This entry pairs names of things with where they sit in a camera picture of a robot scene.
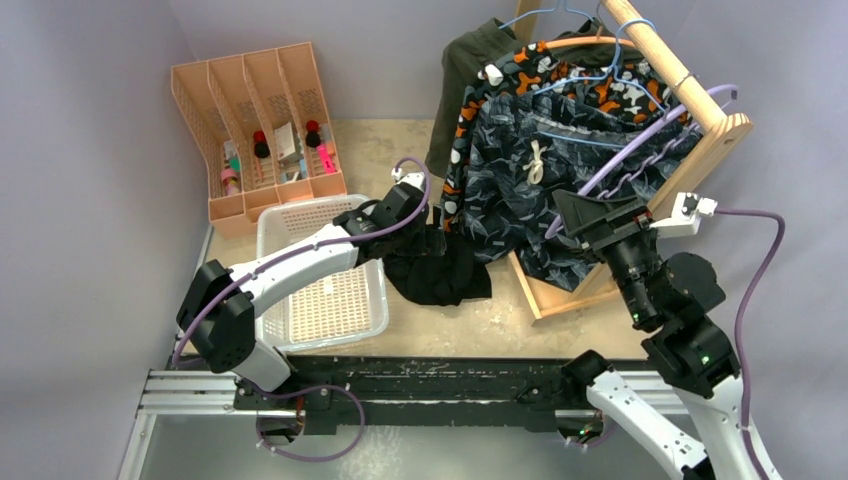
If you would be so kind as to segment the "black shorts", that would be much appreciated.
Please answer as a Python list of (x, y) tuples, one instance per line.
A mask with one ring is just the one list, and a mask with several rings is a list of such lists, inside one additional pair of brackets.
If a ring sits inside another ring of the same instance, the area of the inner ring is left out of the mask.
[(461, 234), (428, 222), (427, 211), (415, 222), (421, 229), (412, 242), (384, 257), (384, 274), (406, 300), (425, 306), (458, 306), (464, 300), (490, 299), (486, 266), (475, 259)]

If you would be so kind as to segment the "dark leaf print shorts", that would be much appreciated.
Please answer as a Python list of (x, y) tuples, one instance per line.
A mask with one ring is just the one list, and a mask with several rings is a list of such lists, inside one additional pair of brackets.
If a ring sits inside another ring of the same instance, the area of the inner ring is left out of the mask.
[(554, 191), (577, 192), (623, 147), (663, 116), (645, 108), (590, 106), (547, 91), (487, 101), (471, 132), (458, 226), (477, 261), (516, 253), (524, 272), (566, 291), (592, 264), (574, 240), (544, 237), (557, 215)]

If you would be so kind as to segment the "white plastic basket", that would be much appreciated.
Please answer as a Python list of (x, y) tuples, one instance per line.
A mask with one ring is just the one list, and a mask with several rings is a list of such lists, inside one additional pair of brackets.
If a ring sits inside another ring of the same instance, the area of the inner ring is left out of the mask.
[[(306, 239), (367, 199), (361, 194), (335, 195), (266, 209), (258, 219), (256, 256), (265, 257)], [(381, 334), (388, 324), (380, 260), (324, 277), (275, 304), (257, 320), (262, 340), (282, 352), (362, 341)]]

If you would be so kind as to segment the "peach plastic desk organizer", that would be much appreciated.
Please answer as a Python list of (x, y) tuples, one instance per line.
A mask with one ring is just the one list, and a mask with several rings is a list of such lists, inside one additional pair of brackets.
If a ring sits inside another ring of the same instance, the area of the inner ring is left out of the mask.
[[(206, 163), (208, 220), (220, 236), (253, 234), (260, 214), (272, 206), (346, 193), (311, 43), (176, 65), (170, 83)], [(305, 144), (309, 120), (321, 124), (333, 174), (324, 172), (317, 151)], [(301, 158), (281, 164), (274, 130), (288, 122)], [(239, 172), (240, 194), (223, 194), (220, 173), (226, 167)]]

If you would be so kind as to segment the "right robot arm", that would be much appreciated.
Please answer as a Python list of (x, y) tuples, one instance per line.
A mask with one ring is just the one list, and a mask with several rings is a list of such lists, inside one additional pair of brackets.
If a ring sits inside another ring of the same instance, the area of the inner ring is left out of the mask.
[(718, 203), (683, 192), (671, 215), (657, 220), (638, 197), (606, 200), (558, 190), (553, 198), (566, 234), (609, 268), (634, 328), (646, 333), (642, 346), (650, 364), (685, 406), (696, 434), (643, 400), (595, 351), (564, 367), (564, 399), (601, 411), (672, 479), (777, 478), (751, 417), (742, 335), (725, 333), (709, 317), (725, 299), (712, 264), (688, 252), (662, 258), (657, 250), (661, 238), (695, 234), (704, 218), (719, 212)]

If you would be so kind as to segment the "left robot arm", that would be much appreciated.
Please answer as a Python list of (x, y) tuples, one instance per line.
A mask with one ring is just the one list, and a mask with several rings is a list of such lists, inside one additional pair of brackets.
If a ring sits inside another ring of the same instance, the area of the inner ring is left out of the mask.
[(259, 387), (272, 408), (297, 399), (288, 355), (367, 340), (389, 323), (383, 261), (418, 252), (428, 181), (397, 180), (380, 199), (335, 195), (264, 210), (254, 259), (200, 265), (178, 310), (173, 360), (192, 348), (215, 373)]

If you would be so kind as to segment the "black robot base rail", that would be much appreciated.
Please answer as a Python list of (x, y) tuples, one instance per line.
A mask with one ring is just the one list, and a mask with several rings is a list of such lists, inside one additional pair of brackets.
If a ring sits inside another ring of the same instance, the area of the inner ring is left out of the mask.
[(140, 407), (159, 415), (301, 417), (311, 435), (340, 426), (575, 428), (594, 410), (565, 358), (295, 355), (271, 398), (233, 373), (154, 371)]

